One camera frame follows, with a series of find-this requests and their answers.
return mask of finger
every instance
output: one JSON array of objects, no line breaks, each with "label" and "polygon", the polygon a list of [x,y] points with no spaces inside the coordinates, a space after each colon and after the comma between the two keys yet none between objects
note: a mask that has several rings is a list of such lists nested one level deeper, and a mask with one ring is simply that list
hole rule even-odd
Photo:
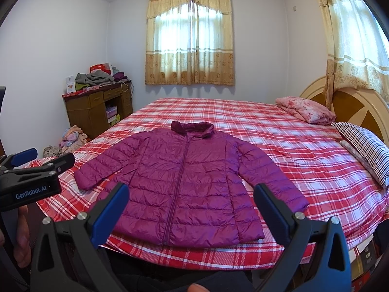
[{"label": "finger", "polygon": [[22,262],[18,262],[18,266],[20,268],[26,268],[29,264],[31,263],[31,249],[30,247],[28,248],[28,252]]},{"label": "finger", "polygon": [[14,249],[14,257],[17,263],[23,262],[23,260],[28,255],[30,251],[30,246],[20,247],[19,245]]},{"label": "finger", "polygon": [[205,287],[202,287],[201,285],[195,283],[188,288],[188,292],[209,292],[209,291]]},{"label": "finger", "polygon": [[27,214],[28,214],[28,206],[27,206],[27,205],[21,206],[21,207],[19,208],[19,216],[20,216],[20,215],[27,216]]},{"label": "finger", "polygon": [[4,245],[4,242],[5,242],[4,234],[0,229],[0,247]]},{"label": "finger", "polygon": [[30,231],[28,229],[26,216],[24,216],[24,214],[19,214],[18,229],[16,231],[16,241],[22,249],[26,249],[29,246],[29,238]]}]

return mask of jacket collar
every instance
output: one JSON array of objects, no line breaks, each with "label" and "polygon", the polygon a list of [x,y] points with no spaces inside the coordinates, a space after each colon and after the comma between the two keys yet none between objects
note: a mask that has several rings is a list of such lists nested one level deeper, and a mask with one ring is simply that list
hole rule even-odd
[{"label": "jacket collar", "polygon": [[180,123],[180,122],[172,122],[172,131],[175,131],[181,135],[188,135],[207,138],[213,134],[213,124],[204,122],[204,123]]}]

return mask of red plaid bedsheet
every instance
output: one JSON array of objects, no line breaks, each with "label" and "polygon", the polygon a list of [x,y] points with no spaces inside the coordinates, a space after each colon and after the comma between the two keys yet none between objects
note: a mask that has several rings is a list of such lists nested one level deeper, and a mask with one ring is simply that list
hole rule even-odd
[{"label": "red plaid bedsheet", "polygon": [[[208,99],[165,98],[121,121],[74,153],[75,167],[60,176],[63,191],[39,202],[55,221],[71,219],[88,210],[108,179],[91,191],[79,191],[73,172],[120,140],[172,121],[210,122],[264,150],[310,202],[308,218],[322,221],[338,216],[349,249],[367,239],[385,218],[388,194],[338,141],[331,126],[309,125],[275,105]],[[48,159],[31,166],[42,165]],[[252,188],[243,182],[252,196]],[[182,249],[163,247],[112,234],[107,247],[159,265],[198,270],[258,269],[272,267],[283,252],[262,222],[266,238],[227,248]],[[313,246],[306,250],[307,262]]]}]

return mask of curtain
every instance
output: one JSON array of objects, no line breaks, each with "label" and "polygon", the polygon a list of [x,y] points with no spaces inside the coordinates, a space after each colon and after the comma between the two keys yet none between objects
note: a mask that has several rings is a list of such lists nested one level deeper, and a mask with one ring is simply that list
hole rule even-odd
[{"label": "curtain", "polygon": [[146,84],[235,84],[231,0],[150,0]]},{"label": "curtain", "polygon": [[326,107],[341,88],[376,90],[389,102],[389,42],[363,0],[318,0],[327,38]]}]

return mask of blue gripper pad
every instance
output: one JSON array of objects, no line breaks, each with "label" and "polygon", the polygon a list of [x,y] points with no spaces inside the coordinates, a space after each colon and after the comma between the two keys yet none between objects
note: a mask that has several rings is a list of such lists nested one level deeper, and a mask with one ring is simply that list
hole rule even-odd
[{"label": "blue gripper pad", "polygon": [[278,200],[265,184],[254,188],[254,202],[275,241],[285,248],[288,247],[294,226],[292,211],[284,202]]},{"label": "blue gripper pad", "polygon": [[117,191],[116,188],[112,191],[115,192],[114,196],[108,202],[108,204],[106,204],[105,208],[93,223],[91,242],[95,249],[97,249],[98,246],[104,245],[106,243],[106,240],[112,233],[119,217],[128,204],[128,200],[130,198],[130,190],[128,186],[122,184],[119,186]]},{"label": "blue gripper pad", "polygon": [[12,157],[11,165],[15,167],[22,166],[27,162],[33,161],[37,158],[38,151],[35,148],[18,153]]}]

